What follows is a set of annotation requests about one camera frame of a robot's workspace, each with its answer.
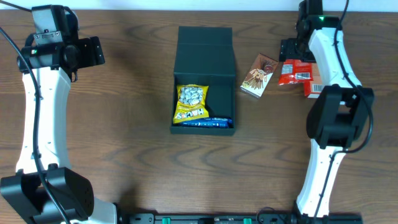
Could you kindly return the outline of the yellow Hacks candy bag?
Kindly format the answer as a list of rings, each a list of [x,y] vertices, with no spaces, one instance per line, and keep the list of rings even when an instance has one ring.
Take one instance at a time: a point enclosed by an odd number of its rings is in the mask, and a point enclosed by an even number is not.
[[[177,85],[177,105],[173,124],[208,118],[205,101],[209,86]]]

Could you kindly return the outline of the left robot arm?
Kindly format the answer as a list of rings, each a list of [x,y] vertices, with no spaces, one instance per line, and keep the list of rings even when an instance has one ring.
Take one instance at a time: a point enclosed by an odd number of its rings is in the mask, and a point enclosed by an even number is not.
[[[67,101],[77,70],[104,63],[97,37],[37,39],[17,50],[25,88],[25,123],[16,172],[1,179],[1,195],[27,223],[117,223],[115,204],[94,196],[71,168]]]

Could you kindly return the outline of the blue Oreo cookie pack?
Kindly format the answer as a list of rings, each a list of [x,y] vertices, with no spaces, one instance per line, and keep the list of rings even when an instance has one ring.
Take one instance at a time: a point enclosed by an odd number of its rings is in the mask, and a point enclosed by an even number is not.
[[[179,126],[199,128],[230,128],[233,120],[229,118],[200,118],[178,123]]]

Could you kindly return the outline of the black gift box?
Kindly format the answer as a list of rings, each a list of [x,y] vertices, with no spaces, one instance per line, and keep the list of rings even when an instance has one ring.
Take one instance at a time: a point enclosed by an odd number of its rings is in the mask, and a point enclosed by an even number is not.
[[[172,111],[177,105],[178,85],[207,86],[205,108],[211,118],[228,118],[228,128],[187,127],[171,124],[172,134],[232,136],[236,126],[236,63],[230,27],[178,28],[174,64]]]

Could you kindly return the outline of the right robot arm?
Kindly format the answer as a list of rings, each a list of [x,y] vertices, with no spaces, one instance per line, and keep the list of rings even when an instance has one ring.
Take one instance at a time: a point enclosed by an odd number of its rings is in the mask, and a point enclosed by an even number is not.
[[[351,68],[340,18],[319,14],[300,16],[296,31],[296,38],[281,42],[280,60],[315,63],[323,89],[307,116],[311,155],[295,207],[301,222],[325,223],[343,158],[362,150],[369,141],[365,139],[356,149],[351,147],[365,124],[373,127],[374,92],[362,86]]]

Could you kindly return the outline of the brown Pocky box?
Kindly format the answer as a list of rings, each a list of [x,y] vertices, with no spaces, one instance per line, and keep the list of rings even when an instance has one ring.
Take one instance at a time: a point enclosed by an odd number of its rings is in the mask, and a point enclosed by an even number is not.
[[[256,98],[260,98],[277,66],[278,61],[263,54],[258,54],[243,80],[240,89]]]

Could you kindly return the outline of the red cardboard snack box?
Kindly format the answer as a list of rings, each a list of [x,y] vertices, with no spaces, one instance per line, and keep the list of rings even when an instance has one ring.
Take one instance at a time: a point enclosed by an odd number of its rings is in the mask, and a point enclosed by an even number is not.
[[[312,81],[308,81],[303,84],[304,95],[307,98],[318,98],[323,90],[323,83],[320,77],[318,65],[315,63],[312,64],[312,77]]]

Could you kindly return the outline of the red snack bag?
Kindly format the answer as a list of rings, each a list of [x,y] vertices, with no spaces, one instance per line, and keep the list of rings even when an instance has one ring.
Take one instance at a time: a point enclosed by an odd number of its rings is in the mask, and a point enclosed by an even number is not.
[[[279,85],[290,85],[313,81],[312,63],[288,59],[283,63]]]

